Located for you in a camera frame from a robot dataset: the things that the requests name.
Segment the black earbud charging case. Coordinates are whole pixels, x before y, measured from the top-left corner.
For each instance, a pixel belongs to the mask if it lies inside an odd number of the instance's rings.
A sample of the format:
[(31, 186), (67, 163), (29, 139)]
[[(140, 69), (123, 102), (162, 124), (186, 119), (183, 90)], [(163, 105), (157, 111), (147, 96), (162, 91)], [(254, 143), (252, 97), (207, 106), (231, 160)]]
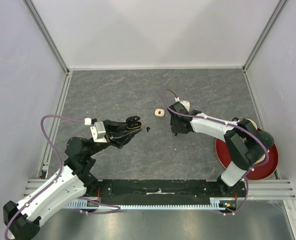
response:
[(128, 130), (139, 129), (142, 126), (140, 119), (137, 115), (126, 118), (126, 128)]

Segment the beige earbud charging case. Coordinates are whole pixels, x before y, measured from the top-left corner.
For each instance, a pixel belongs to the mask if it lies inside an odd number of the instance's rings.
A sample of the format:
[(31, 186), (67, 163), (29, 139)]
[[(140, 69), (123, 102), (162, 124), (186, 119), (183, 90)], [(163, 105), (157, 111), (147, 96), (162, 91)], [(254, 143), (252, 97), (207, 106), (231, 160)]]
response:
[(165, 110), (164, 109), (160, 109), (160, 108), (157, 108), (154, 112), (155, 116), (156, 117), (164, 117), (165, 116)]

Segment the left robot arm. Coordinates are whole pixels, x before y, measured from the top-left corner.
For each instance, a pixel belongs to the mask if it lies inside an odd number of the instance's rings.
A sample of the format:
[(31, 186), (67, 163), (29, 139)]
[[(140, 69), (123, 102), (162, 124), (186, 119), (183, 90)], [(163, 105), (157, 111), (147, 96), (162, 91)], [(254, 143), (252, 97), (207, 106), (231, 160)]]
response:
[(33, 193), (18, 202), (9, 201), (3, 207), (7, 240), (31, 240), (40, 228), (69, 202), (97, 192), (97, 178), (90, 170), (92, 156), (110, 146), (121, 149), (141, 131), (139, 116), (124, 122), (85, 118), (91, 138), (72, 137), (66, 145), (66, 160), (60, 161), (57, 172)]

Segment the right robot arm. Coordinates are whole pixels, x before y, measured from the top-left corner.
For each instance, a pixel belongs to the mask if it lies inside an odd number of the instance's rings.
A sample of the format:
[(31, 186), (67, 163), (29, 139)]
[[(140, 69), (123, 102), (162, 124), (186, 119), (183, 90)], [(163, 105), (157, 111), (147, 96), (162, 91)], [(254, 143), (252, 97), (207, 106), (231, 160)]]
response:
[(189, 112), (180, 101), (171, 105), (168, 111), (171, 115), (170, 125), (173, 133), (202, 133), (226, 143), (231, 162), (217, 179), (217, 191), (223, 197), (230, 196), (235, 191), (236, 183), (257, 161), (264, 159), (274, 145), (271, 134), (259, 131), (246, 118), (224, 121), (198, 110)]

